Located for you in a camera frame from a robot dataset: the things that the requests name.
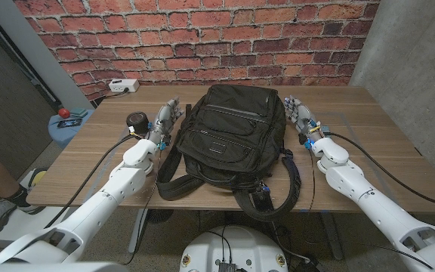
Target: gray wall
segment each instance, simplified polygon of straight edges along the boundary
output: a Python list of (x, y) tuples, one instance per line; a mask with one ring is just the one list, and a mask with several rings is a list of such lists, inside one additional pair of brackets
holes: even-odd
[(435, 1), (382, 0), (349, 85), (367, 88), (435, 167)]

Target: power strip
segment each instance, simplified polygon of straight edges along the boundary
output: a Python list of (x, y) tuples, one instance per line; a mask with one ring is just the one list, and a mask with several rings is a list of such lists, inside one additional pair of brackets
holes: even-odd
[(128, 88), (128, 92), (136, 92), (139, 88), (139, 81), (136, 79), (114, 79), (109, 84), (112, 92), (123, 92), (125, 88)]

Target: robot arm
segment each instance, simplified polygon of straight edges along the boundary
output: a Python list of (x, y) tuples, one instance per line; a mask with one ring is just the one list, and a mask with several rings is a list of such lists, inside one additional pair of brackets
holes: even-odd
[(124, 153), (123, 161), (110, 173), (107, 183), (65, 221), (29, 233), (14, 241), (0, 253), (0, 264), (8, 260), (31, 264), (77, 261), (101, 226), (126, 198), (138, 192), (153, 169), (150, 159), (182, 115), (176, 97), (157, 114), (147, 135)]
[(348, 152), (331, 138), (325, 138), (320, 123), (298, 99), (285, 99), (287, 117), (296, 124), (301, 143), (320, 160), (319, 170), (336, 191), (353, 200), (401, 255), (410, 271), (435, 271), (435, 226), (413, 218), (394, 201), (373, 187), (362, 169), (349, 160)]

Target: black cable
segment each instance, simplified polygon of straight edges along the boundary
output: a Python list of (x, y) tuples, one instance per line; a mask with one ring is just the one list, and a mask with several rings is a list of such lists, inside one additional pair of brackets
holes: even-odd
[[(159, 152), (159, 165), (157, 166), (157, 174), (156, 174), (156, 180), (154, 181), (154, 187), (152, 188), (152, 192), (150, 193), (149, 199), (147, 200), (147, 203), (145, 203), (145, 206), (143, 207), (143, 210), (145, 211), (145, 209), (147, 208), (147, 205), (149, 205), (150, 199), (152, 198), (152, 195), (154, 194), (154, 191), (156, 190), (156, 185), (157, 185), (157, 178), (159, 176), (159, 170), (160, 170), (160, 157), (162, 155), (162, 150), (160, 150)], [(132, 257), (130, 257), (130, 260), (128, 260), (126, 263), (124, 263), (123, 265), (127, 265), (130, 264), (132, 262), (132, 260), (134, 260), (135, 257), (135, 253), (137, 253), (137, 247), (139, 246), (139, 239), (140, 239), (140, 226), (142, 225), (142, 219), (146, 216), (143, 216), (140, 218), (139, 220), (139, 228), (137, 229), (137, 241), (135, 242), (135, 247), (134, 247), (134, 253), (132, 253)]]
[(226, 241), (227, 247), (230, 249), (230, 263), (231, 263), (231, 260), (233, 260), (232, 255), (231, 255), (231, 246), (230, 246), (230, 243), (227, 241), (226, 237), (224, 237), (223, 235), (220, 235), (219, 233), (215, 233), (214, 231), (211, 231), (211, 230), (207, 230), (206, 232), (209, 232), (209, 233), (212, 233), (212, 234), (216, 234), (216, 235), (221, 237), (221, 240)]
[(419, 193), (418, 191), (412, 189), (411, 187), (407, 186), (406, 184), (404, 184), (402, 181), (400, 181), (399, 179), (397, 179), (396, 177), (394, 177), (389, 171), (387, 171), (382, 165), (380, 165), (380, 163), (378, 163), (374, 158), (372, 158), (372, 156), (370, 156), (367, 151), (365, 151), (360, 145), (356, 144), (355, 142), (353, 142), (351, 139), (342, 136), (340, 134), (336, 134), (333, 132), (323, 132), (324, 135), (329, 135), (329, 136), (335, 136), (341, 139), (346, 140), (347, 142), (351, 143), (352, 145), (354, 145), (356, 148), (358, 148), (360, 151), (362, 151), (367, 158), (369, 158), (377, 167), (379, 167), (385, 174), (387, 174), (390, 178), (392, 178), (393, 180), (395, 180), (395, 182), (397, 182), (398, 184), (400, 184), (402, 187), (406, 188), (407, 190), (409, 190), (411, 193), (415, 194), (416, 196), (419, 196), (427, 201), (430, 201), (432, 203), (435, 203), (435, 199), (430, 198), (429, 196), (425, 196), (422, 193)]
[(106, 95), (105, 98), (116, 98), (116, 97), (120, 97), (123, 94), (127, 94), (128, 93), (128, 88), (125, 88), (124, 91), (119, 92), (118, 94), (112, 94), (112, 95)]
[(51, 219), (50, 223), (48, 223), (45, 228), (50, 227), (67, 209), (70, 205), (72, 205), (73, 200), (79, 195), (79, 193), (82, 191), (83, 187), (87, 184), (88, 180), (90, 180), (91, 176), (97, 171), (98, 166), (102, 163), (102, 161), (105, 159), (105, 157), (108, 156), (110, 152), (112, 152), (113, 149), (115, 149), (117, 146), (119, 146), (121, 143), (125, 142), (126, 140), (132, 139), (135, 136), (133, 135), (127, 135), (123, 139), (121, 139), (117, 144), (115, 144), (113, 147), (108, 149), (108, 151), (105, 152), (105, 154), (100, 158), (100, 160), (97, 162), (96, 166), (91, 170), (90, 174), (88, 174), (87, 178), (83, 181), (83, 183), (80, 185), (80, 188), (73, 194), (72, 198), (68, 201), (68, 203), (61, 209), (60, 212), (58, 212), (57, 215), (53, 219)]

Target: black backpack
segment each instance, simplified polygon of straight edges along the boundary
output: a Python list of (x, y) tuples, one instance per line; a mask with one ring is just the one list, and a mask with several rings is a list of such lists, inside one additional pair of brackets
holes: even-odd
[[(213, 85), (186, 112), (180, 130), (157, 178), (159, 194), (173, 200), (204, 182), (229, 187), (241, 209), (259, 221), (274, 221), (295, 206), (301, 180), (293, 154), (282, 147), (285, 108), (277, 90), (241, 85)], [(280, 153), (290, 175), (286, 201), (277, 209), (263, 178)], [(171, 181), (181, 154), (184, 175)]]

